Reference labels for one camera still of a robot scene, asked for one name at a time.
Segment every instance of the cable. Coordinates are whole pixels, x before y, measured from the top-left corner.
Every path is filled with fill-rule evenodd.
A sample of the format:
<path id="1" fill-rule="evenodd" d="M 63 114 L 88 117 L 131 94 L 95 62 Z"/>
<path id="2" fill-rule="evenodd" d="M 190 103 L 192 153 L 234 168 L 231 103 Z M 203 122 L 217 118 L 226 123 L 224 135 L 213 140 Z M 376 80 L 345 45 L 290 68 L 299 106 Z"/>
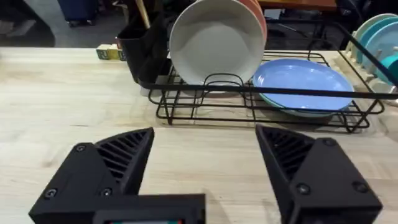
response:
<path id="1" fill-rule="evenodd" d="M 359 11 L 358 7 L 355 5 L 355 3 L 352 2 L 352 0 L 347 0 L 349 3 L 351 3 L 351 5 L 353 5 L 354 7 L 354 11 L 357 13 L 358 17 L 359 17 L 359 21 L 362 24 L 364 22 L 363 17 L 361 12 Z"/>

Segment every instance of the pink plate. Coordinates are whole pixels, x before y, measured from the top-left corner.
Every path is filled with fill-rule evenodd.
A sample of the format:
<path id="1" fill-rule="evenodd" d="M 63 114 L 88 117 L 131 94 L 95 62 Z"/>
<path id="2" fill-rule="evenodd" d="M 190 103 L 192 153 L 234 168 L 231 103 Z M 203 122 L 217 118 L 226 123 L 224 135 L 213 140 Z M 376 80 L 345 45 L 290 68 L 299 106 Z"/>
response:
<path id="1" fill-rule="evenodd" d="M 262 34 L 264 36 L 264 45 L 267 41 L 267 24 L 264 15 L 262 14 L 260 4 L 257 0 L 239 0 L 242 4 L 250 9 L 253 14 L 256 16 L 257 20 L 261 24 Z"/>

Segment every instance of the wooden block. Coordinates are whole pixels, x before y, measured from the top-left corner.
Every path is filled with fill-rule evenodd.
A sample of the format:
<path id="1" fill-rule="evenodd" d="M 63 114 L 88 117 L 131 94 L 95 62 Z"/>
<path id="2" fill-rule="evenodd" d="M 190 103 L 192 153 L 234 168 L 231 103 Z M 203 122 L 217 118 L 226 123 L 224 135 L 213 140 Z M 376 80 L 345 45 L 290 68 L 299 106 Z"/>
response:
<path id="1" fill-rule="evenodd" d="M 111 60 L 119 60 L 119 49 L 117 44 L 112 44 L 108 48 L 108 55 Z"/>
<path id="2" fill-rule="evenodd" d="M 108 49 L 110 46 L 110 44 L 101 44 L 99 47 L 97 47 L 96 51 L 99 59 L 109 60 Z"/>
<path id="3" fill-rule="evenodd" d="M 123 50 L 121 50 L 121 49 L 119 49 L 119 59 L 121 61 L 125 61 L 126 60 L 126 56 L 125 56 Z"/>

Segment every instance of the bowl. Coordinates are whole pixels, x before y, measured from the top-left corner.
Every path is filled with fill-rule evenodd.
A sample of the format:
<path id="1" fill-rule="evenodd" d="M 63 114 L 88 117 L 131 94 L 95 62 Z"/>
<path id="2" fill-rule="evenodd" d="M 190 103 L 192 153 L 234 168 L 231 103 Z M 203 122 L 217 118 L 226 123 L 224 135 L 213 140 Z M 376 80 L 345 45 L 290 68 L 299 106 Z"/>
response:
<path id="1" fill-rule="evenodd" d="M 239 1 L 252 11 L 253 14 L 256 16 L 257 20 L 260 22 L 262 34 L 265 40 L 264 41 L 264 46 L 265 46 L 267 42 L 267 24 L 266 24 L 266 18 L 264 17 L 261 11 L 260 4 L 257 2 L 257 0 L 239 0 Z"/>
<path id="2" fill-rule="evenodd" d="M 197 1 L 181 13 L 170 35 L 170 58 L 191 85 L 246 82 L 260 65 L 263 51 L 260 22 L 239 1 Z M 224 75 L 209 77 L 218 73 Z"/>

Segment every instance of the screw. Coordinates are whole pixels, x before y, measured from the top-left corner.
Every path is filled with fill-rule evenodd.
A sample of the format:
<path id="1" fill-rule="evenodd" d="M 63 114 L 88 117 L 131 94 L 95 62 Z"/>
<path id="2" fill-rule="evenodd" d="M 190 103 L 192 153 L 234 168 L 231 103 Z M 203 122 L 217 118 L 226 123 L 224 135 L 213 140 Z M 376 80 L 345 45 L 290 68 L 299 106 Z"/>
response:
<path id="1" fill-rule="evenodd" d="M 309 195 L 311 193 L 311 188 L 307 184 L 297 184 L 296 189 L 302 195 Z"/>
<path id="2" fill-rule="evenodd" d="M 336 145 L 336 141 L 333 139 L 324 139 L 323 143 L 327 146 L 335 146 Z"/>
<path id="3" fill-rule="evenodd" d="M 101 191 L 101 196 L 111 196 L 112 195 L 112 189 L 104 189 Z"/>
<path id="4" fill-rule="evenodd" d="M 50 190 L 46 191 L 46 193 L 44 194 L 44 197 L 47 199 L 50 199 L 52 197 L 55 197 L 56 194 L 57 194 L 56 189 L 50 189 Z"/>
<path id="5" fill-rule="evenodd" d="M 84 145 L 79 145 L 79 146 L 76 147 L 76 151 L 78 151 L 78 152 L 81 152 L 81 151 L 83 151 L 85 149 L 86 149 L 86 146 L 84 146 Z"/>
<path id="6" fill-rule="evenodd" d="M 353 187 L 354 187 L 354 190 L 356 190 L 357 192 L 360 192 L 360 193 L 366 193 L 369 190 L 368 187 L 364 183 L 361 183 L 359 181 L 354 181 Z"/>

